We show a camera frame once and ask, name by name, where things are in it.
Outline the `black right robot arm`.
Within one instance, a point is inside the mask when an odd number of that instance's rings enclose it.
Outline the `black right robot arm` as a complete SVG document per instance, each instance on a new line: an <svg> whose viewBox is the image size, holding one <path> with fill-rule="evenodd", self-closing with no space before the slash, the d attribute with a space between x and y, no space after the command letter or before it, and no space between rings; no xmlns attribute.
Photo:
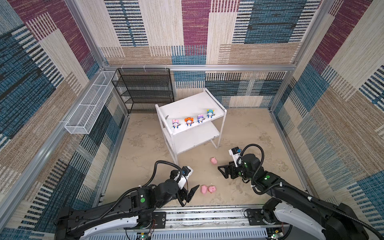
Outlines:
<svg viewBox="0 0 384 240"><path fill-rule="evenodd" d="M229 153L233 161L218 167L224 178L241 178L251 185L256 195L271 197L260 211L265 224L287 223L319 240L368 240L369 232L380 240L384 238L371 225L358 219L348 205L320 200L264 170L265 152L260 145L235 147Z"/></svg>

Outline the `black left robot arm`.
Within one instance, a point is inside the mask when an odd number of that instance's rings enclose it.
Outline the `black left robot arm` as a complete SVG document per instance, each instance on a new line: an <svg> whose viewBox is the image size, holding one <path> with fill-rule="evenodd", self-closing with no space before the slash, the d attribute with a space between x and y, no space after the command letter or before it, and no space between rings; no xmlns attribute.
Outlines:
<svg viewBox="0 0 384 240"><path fill-rule="evenodd" d="M174 167L170 178L153 184L157 167ZM116 201L87 210L64 207L56 221L56 240L80 240L108 229L123 226L128 229L154 226L152 213L169 202L177 200L182 207L189 203L199 186L190 188L188 178L193 170L167 161L156 161L147 183L125 191Z"/></svg>

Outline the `purple penguin toy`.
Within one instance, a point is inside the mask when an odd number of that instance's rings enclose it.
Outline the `purple penguin toy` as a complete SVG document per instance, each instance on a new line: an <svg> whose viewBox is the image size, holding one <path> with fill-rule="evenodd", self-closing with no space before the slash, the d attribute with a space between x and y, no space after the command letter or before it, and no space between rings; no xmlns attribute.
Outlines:
<svg viewBox="0 0 384 240"><path fill-rule="evenodd" d="M197 121L198 121L199 124L203 123L204 120L205 120L205 116L204 115L198 115Z"/></svg>

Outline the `teal penguin toy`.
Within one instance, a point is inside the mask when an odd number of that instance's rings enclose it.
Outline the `teal penguin toy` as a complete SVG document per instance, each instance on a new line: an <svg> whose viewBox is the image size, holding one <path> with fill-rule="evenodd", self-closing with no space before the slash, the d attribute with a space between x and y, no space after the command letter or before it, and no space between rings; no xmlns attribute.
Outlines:
<svg viewBox="0 0 384 240"><path fill-rule="evenodd" d="M214 110L212 110L212 109L207 110L207 118L212 119L214 115L215 115Z"/></svg>

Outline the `pink-haired doll figure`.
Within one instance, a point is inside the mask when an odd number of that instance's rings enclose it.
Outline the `pink-haired doll figure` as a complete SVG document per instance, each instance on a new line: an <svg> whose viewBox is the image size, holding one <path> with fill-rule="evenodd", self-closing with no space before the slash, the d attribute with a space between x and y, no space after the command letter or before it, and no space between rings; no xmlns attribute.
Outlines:
<svg viewBox="0 0 384 240"><path fill-rule="evenodd" d="M179 126L180 126L180 121L179 121L179 119L173 119L173 120L172 120L172 127L173 127L174 129L178 129Z"/></svg>

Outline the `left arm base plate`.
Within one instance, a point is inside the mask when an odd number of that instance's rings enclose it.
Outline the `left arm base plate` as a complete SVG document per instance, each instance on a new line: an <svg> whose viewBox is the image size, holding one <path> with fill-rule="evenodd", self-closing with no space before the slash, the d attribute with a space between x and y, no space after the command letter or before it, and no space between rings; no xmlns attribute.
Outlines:
<svg viewBox="0 0 384 240"><path fill-rule="evenodd" d="M166 212L153 212L152 216L149 215L139 216L138 219L130 218L133 223L128 223L124 226L124 230L138 230L138 229L164 229L166 227L167 213Z"/></svg>

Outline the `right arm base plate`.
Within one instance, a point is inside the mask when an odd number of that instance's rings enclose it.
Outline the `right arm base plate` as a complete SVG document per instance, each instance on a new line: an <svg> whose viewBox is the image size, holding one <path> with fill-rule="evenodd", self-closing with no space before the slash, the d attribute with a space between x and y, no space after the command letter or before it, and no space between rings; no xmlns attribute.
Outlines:
<svg viewBox="0 0 384 240"><path fill-rule="evenodd" d="M248 220L250 226L267 226L267 225L281 225L282 223L278 221L275 217L271 220L263 213L263 209L246 209L244 211L244 216Z"/></svg>

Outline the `orange-haired doll figure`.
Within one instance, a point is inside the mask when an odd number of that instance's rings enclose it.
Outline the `orange-haired doll figure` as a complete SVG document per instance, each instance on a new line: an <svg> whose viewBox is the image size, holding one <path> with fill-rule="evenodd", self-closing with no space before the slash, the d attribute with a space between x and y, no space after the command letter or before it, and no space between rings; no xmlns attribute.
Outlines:
<svg viewBox="0 0 384 240"><path fill-rule="evenodd" d="M187 125L188 127L191 127L192 124L194 123L194 118L192 118L192 117L187 117L187 118L185 118L185 123L186 123L186 125Z"/></svg>

